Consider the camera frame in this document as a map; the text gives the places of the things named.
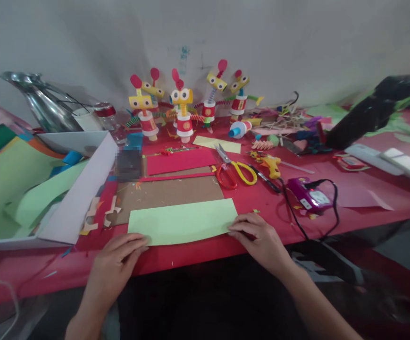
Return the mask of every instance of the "scissors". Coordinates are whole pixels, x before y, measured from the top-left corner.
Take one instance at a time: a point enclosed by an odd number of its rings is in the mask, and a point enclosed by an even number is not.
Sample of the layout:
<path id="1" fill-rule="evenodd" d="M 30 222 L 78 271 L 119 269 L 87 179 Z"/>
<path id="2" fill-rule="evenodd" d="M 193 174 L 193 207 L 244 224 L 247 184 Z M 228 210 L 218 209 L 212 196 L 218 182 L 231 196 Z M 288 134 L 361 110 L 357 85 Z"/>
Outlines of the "scissors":
<path id="1" fill-rule="evenodd" d="M 224 151 L 224 148 L 222 147 L 221 144 L 216 145 L 214 144 L 214 147 L 216 148 L 216 150 L 218 151 L 220 157 L 222 158 L 222 160 L 224 161 L 220 167 L 218 168 L 217 172 L 216 172 L 216 177 L 218 179 L 218 182 L 225 188 L 227 189 L 235 189 L 238 186 L 238 183 L 236 182 L 236 178 L 234 177 L 233 173 L 229 170 L 229 168 L 227 167 L 227 165 L 232 164 L 234 166 L 234 168 L 236 169 L 236 171 L 238 172 L 239 177 L 243 180 L 244 183 L 246 183 L 247 185 L 254 185 L 257 182 L 257 174 L 255 173 L 255 171 L 253 171 L 249 166 L 242 164 L 240 162 L 234 162 L 232 161 L 226 154 L 226 152 Z M 250 172 L 253 176 L 253 180 L 252 181 L 248 181 L 246 177 L 244 177 L 243 173 L 241 172 L 241 169 L 239 167 L 243 167 L 245 168 L 248 172 Z M 222 181 L 222 178 L 220 176 L 220 173 L 222 171 L 222 169 L 226 172 L 226 174 L 229 176 L 229 178 L 231 179 L 230 185 L 226 185 L 224 184 L 224 182 Z"/>

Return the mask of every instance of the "white box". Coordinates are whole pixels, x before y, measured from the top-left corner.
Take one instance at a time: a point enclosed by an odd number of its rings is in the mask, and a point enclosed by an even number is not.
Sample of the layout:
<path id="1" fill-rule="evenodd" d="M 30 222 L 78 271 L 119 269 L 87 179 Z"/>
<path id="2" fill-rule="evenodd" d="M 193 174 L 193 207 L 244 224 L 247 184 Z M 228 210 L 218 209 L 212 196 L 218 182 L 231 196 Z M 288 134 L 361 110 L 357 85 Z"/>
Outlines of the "white box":
<path id="1" fill-rule="evenodd" d="M 76 244 L 92 199 L 113 168 L 118 146 L 108 131 L 64 132 L 39 137 L 54 151 L 92 155 L 65 198 L 45 215 L 34 236 L 0 239 L 0 250 L 64 247 Z"/>

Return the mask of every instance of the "black marker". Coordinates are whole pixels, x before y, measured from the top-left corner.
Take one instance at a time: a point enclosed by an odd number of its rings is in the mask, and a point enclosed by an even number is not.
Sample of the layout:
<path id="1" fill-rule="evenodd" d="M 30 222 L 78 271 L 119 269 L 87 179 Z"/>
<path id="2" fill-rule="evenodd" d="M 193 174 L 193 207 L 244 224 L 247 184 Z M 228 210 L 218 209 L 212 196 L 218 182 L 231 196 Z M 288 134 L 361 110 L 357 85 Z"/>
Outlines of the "black marker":
<path id="1" fill-rule="evenodd" d="M 282 193 L 282 190 L 280 190 L 273 182 L 271 182 L 265 175 L 263 175 L 261 172 L 259 172 L 255 167 L 253 167 L 250 164 L 247 164 L 248 166 L 250 166 L 252 168 L 252 170 L 255 171 L 255 173 L 261 177 L 262 180 L 264 180 L 266 183 L 268 183 L 268 185 L 278 194 Z"/>

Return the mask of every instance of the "silver pitcher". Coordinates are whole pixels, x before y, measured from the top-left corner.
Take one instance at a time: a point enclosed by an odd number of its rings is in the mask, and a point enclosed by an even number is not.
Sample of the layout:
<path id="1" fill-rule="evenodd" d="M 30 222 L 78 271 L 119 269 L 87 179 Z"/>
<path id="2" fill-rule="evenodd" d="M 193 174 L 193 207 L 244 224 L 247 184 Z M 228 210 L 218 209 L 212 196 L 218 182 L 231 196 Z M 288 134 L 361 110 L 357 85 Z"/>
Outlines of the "silver pitcher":
<path id="1" fill-rule="evenodd" d="M 83 131 L 73 117 L 73 110 L 63 101 L 77 103 L 55 86 L 43 82 L 41 74 L 3 72 L 0 79 L 8 81 L 24 94 L 33 115 L 46 132 Z M 62 100 L 50 93 L 53 91 Z"/>

